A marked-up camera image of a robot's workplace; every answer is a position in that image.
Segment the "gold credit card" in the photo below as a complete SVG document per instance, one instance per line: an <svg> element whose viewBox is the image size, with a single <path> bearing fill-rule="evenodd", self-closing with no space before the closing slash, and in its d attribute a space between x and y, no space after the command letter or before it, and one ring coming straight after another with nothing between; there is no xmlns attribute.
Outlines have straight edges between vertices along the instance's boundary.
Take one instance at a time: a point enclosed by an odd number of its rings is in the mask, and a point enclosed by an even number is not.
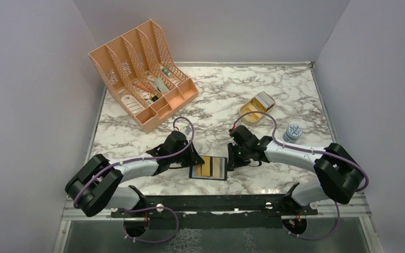
<svg viewBox="0 0 405 253"><path fill-rule="evenodd" d="M225 158L212 157L211 160L211 175L214 178L224 178Z"/></svg>
<svg viewBox="0 0 405 253"><path fill-rule="evenodd" d="M205 161L202 165L196 165L194 168L194 175L197 177L210 177L211 176L211 157L203 156Z"/></svg>

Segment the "black leather card holder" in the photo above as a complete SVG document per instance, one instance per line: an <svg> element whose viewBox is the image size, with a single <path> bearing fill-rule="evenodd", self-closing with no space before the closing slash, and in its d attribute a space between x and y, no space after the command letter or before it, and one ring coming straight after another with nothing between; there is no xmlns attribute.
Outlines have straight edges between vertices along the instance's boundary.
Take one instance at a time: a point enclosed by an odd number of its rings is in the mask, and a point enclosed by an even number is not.
<svg viewBox="0 0 405 253"><path fill-rule="evenodd" d="M201 156L203 163L190 167L189 178L204 180L227 180L227 158Z"/></svg>

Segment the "beige oval card tray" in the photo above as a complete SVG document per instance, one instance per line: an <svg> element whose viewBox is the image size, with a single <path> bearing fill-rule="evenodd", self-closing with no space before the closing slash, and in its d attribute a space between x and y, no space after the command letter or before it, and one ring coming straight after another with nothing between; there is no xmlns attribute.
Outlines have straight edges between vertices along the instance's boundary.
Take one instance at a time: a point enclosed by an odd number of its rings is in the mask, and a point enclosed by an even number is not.
<svg viewBox="0 0 405 253"><path fill-rule="evenodd" d="M270 113L274 106L269 110L264 111L262 105L255 99L255 96L253 96L251 100L249 100L239 109L240 116L250 112L250 114L241 117L240 120L249 126L257 125L258 122L264 117L264 115L259 112Z"/></svg>

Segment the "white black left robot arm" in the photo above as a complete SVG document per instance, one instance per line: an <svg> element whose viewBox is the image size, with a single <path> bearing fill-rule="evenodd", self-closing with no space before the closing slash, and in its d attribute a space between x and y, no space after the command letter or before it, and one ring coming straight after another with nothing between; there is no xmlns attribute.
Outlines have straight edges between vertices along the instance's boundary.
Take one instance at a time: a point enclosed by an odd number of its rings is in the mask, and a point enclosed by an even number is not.
<svg viewBox="0 0 405 253"><path fill-rule="evenodd" d="M106 207L125 208L131 216L144 212L142 193L135 187L117 191L120 183L149 177L173 169L204 164L192 142L179 131L172 131L164 143L137 157L111 163L102 154L94 155L66 184L65 193L74 207L92 217Z"/></svg>

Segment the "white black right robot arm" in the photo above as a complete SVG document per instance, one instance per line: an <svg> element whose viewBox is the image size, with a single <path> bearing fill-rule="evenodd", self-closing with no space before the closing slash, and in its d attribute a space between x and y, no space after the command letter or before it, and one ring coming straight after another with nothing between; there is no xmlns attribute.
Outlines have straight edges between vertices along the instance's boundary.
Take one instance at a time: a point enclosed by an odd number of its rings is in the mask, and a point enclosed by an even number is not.
<svg viewBox="0 0 405 253"><path fill-rule="evenodd" d="M320 149L277 143L271 136L259 139L243 125L230 129L229 135L233 140L228 145L232 168L246 166L251 161L282 163L316 175L315 180L296 183L285 194L282 207L292 215L316 201L331 199L341 204L349 203L365 178L356 168L356 162L337 143Z"/></svg>

